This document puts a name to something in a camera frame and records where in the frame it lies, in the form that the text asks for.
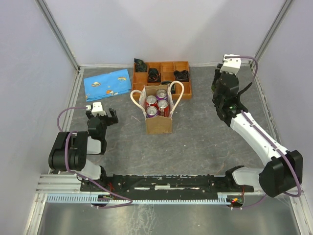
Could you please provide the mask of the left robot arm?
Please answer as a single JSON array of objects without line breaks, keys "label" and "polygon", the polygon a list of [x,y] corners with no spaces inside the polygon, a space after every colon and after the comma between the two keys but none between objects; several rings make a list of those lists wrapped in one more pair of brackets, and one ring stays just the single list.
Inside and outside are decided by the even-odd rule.
[{"label": "left robot arm", "polygon": [[111,116],[105,111],[86,111],[88,118],[87,131],[79,131],[70,135],[69,132],[59,132],[50,155],[50,169],[67,171],[69,169],[91,179],[91,185],[98,191],[108,186],[105,169],[87,159],[87,155],[103,155],[107,148],[106,131],[113,124],[119,123],[115,109],[110,108]]}]

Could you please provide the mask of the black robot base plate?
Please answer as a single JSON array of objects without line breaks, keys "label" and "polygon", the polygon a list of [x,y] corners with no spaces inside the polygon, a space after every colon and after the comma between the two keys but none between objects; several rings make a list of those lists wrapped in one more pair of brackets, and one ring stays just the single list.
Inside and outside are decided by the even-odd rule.
[{"label": "black robot base plate", "polygon": [[236,184],[230,175],[113,175],[96,183],[132,200],[217,199],[218,193],[254,192],[252,186]]}]

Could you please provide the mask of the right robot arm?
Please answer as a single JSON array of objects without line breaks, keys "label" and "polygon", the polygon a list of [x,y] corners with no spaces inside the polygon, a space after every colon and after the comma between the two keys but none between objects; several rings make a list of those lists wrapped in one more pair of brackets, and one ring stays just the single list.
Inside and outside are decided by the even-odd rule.
[{"label": "right robot arm", "polygon": [[220,120],[249,144],[264,167],[240,166],[225,178],[224,185],[229,191],[248,185],[261,188],[270,197],[282,193],[299,197],[302,192],[303,157],[297,150],[289,151],[273,139],[241,103],[241,95],[250,86],[239,89],[237,73],[240,67],[240,61],[234,65],[228,61],[217,64],[211,86],[212,102]]}]

